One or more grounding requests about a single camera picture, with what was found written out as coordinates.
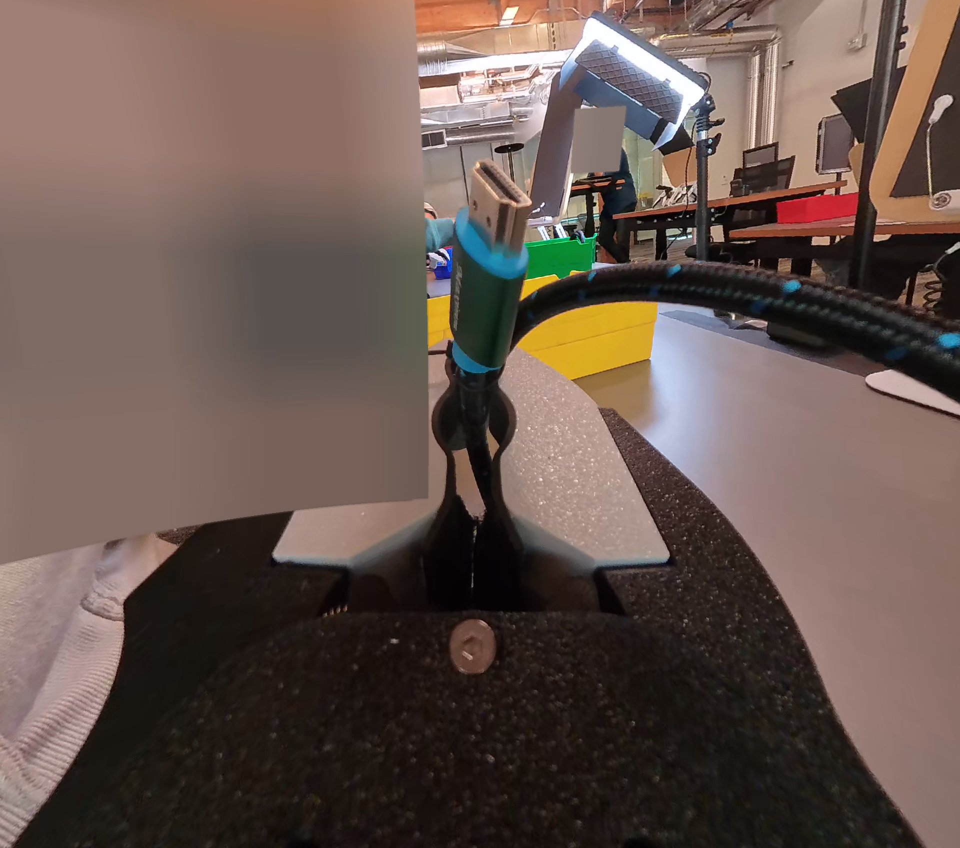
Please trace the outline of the green plastic bin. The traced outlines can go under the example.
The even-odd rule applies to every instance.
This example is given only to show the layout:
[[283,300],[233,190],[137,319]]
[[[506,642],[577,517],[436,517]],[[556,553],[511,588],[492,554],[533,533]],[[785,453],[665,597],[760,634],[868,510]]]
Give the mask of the green plastic bin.
[[547,276],[566,278],[570,274],[589,271],[593,268],[596,256],[596,236],[552,238],[533,240],[525,243],[529,263],[525,278],[538,279]]

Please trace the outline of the red plastic bin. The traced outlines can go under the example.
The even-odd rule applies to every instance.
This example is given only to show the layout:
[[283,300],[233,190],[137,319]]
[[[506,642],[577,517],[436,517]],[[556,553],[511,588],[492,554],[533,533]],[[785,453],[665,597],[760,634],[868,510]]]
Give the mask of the red plastic bin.
[[776,223],[779,225],[806,225],[837,218],[851,218],[856,215],[857,210],[857,191],[807,195],[777,202]]

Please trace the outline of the black metal pole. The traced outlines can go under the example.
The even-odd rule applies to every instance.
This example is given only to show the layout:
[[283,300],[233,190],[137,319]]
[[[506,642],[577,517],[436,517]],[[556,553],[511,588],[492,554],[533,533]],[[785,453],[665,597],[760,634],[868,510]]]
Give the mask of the black metal pole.
[[872,252],[878,221],[878,212],[871,200],[870,184],[892,111],[895,73],[905,34],[906,2],[907,0],[882,0],[881,2],[847,278],[848,285],[856,290],[869,289]]

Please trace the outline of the black office chair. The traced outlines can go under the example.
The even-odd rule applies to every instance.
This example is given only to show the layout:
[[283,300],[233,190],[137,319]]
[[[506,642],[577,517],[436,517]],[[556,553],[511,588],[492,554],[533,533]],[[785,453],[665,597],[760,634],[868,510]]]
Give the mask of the black office chair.
[[781,158],[774,141],[743,151],[741,167],[730,181],[731,197],[784,191],[789,188],[795,157]]

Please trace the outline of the studio light panel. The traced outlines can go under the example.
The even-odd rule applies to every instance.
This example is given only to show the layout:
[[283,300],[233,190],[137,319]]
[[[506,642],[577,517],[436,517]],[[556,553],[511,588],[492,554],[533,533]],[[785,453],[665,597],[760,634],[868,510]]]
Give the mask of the studio light panel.
[[585,21],[559,86],[594,108],[625,107],[625,126],[656,149],[709,92],[705,75],[600,13]]

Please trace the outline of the grey reflector panel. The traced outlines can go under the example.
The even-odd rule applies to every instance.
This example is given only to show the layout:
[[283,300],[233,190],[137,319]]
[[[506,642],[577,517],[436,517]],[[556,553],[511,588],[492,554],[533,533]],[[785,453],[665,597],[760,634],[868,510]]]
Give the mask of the grey reflector panel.
[[541,225],[544,218],[558,218],[562,212],[570,186],[575,113],[581,106],[581,97],[557,74],[550,86],[534,162],[530,225]]

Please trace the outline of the grey desk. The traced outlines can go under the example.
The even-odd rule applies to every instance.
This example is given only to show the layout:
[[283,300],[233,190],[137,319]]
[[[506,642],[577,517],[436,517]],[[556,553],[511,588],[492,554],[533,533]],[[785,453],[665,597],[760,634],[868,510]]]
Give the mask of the grey desk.
[[579,385],[733,523],[870,770],[958,846],[958,419],[739,336],[661,314],[649,361]]

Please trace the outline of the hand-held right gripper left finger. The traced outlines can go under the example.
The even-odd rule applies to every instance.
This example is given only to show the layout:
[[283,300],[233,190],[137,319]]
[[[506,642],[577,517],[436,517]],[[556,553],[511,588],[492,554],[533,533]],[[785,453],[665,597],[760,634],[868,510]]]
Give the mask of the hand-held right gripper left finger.
[[442,354],[431,352],[427,362],[425,434],[415,442],[428,449],[426,497],[296,511],[272,552],[276,563],[351,569],[367,553],[378,553],[431,524],[446,493],[448,472],[447,456],[433,432],[432,414],[449,380]]

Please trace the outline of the black board with tan frame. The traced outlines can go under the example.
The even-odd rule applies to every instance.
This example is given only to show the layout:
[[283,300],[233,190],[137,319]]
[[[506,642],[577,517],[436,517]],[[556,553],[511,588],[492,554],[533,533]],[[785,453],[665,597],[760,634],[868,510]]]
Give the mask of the black board with tan frame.
[[959,0],[928,0],[870,173],[892,234],[959,231]]

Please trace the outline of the person's cream hoodie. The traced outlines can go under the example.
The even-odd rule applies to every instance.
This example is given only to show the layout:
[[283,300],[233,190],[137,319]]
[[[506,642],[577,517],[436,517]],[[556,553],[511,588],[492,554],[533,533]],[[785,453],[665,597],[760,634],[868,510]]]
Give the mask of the person's cream hoodie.
[[148,534],[1,568],[1,845],[13,846],[114,685],[124,603],[189,537]]

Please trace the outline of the computer monitor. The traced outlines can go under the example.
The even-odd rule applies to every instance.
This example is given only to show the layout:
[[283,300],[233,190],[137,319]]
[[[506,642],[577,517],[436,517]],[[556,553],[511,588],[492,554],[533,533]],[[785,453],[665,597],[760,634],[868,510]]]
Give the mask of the computer monitor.
[[823,117],[817,131],[817,174],[836,175],[850,171],[850,152],[855,144],[853,130],[842,113]]

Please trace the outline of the black light stand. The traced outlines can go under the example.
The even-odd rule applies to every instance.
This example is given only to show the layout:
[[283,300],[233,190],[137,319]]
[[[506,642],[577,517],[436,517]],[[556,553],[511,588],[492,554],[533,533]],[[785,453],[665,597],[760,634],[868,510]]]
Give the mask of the black light stand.
[[724,118],[714,118],[715,102],[707,92],[693,106],[694,146],[696,155],[696,193],[694,258],[708,262],[711,255],[712,210],[710,209],[710,158],[714,156],[722,138],[718,129]]

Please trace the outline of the wooden office table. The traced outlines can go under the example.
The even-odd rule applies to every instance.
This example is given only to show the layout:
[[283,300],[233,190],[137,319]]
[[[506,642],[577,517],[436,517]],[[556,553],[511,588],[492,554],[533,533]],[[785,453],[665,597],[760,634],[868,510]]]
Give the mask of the wooden office table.
[[[810,223],[769,224],[731,232],[726,242],[756,242],[749,255],[758,260],[786,259],[792,273],[807,277],[813,262],[845,264],[852,256],[856,220],[853,217]],[[870,251],[870,288],[877,287],[878,266],[903,275],[896,281],[912,304],[919,272],[958,242],[957,217],[932,221],[899,221],[880,218],[875,224]]]
[[[776,205],[779,203],[807,196],[839,194],[847,184],[848,181],[838,175],[810,185],[711,199],[707,203],[707,227],[727,224],[728,218],[738,209],[761,211],[765,221],[776,221]],[[613,219],[619,234],[654,232],[654,258],[663,260],[667,256],[669,232],[697,231],[697,206],[683,203],[623,212],[615,214]]]

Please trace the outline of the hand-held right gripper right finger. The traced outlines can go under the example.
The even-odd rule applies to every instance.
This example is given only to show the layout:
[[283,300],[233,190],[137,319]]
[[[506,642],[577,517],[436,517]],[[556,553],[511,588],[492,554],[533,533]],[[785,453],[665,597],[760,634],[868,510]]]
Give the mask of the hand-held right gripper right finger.
[[666,542],[595,401],[523,350],[507,359],[500,390],[514,416],[500,459],[510,512],[597,567],[665,565]]

